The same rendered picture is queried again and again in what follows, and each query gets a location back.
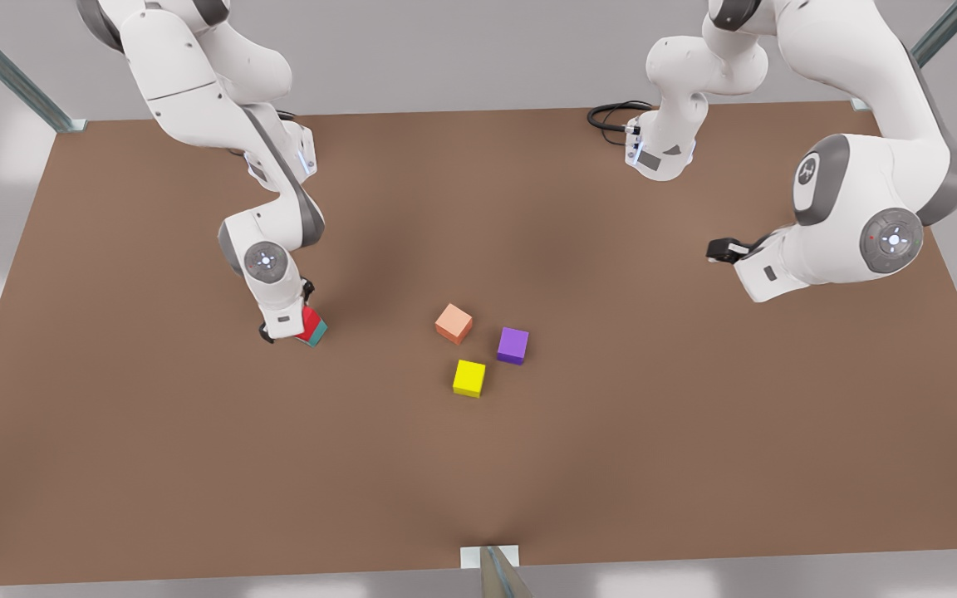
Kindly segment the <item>salmon orange wooden cube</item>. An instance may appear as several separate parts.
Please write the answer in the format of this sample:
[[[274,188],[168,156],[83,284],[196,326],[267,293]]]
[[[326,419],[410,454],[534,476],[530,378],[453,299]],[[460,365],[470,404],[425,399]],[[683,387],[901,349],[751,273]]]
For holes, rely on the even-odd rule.
[[[435,330],[451,343],[459,346],[474,326],[474,318],[466,311],[449,303],[435,322]]]

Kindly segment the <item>yellow wooden cube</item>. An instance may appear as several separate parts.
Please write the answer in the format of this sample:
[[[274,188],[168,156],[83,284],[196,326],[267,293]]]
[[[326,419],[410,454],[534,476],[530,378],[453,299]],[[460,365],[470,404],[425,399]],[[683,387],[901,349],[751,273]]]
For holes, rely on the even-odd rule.
[[[459,360],[452,383],[454,393],[472,398],[481,397],[485,374],[486,364]]]

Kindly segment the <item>silver frame post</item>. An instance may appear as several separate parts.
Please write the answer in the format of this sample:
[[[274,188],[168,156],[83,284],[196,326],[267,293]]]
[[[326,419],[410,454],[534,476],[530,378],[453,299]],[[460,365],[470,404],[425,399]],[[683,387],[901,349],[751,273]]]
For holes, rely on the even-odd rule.
[[[957,0],[950,0],[950,4],[942,8],[941,14],[909,49],[915,64],[919,68],[925,67],[956,35]]]
[[[518,571],[518,545],[462,547],[459,556],[460,568],[479,570],[483,598],[534,598]]]
[[[66,114],[0,49],[0,82],[24,105],[41,117],[57,133],[76,133],[86,129],[85,119],[73,119]]]

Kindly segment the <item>purple wooden cube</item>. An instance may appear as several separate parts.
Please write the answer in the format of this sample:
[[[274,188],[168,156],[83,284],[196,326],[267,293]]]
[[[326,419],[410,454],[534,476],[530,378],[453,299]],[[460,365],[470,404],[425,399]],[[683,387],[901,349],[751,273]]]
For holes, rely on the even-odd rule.
[[[527,355],[528,338],[528,331],[503,328],[498,343],[497,360],[514,365],[523,364]]]

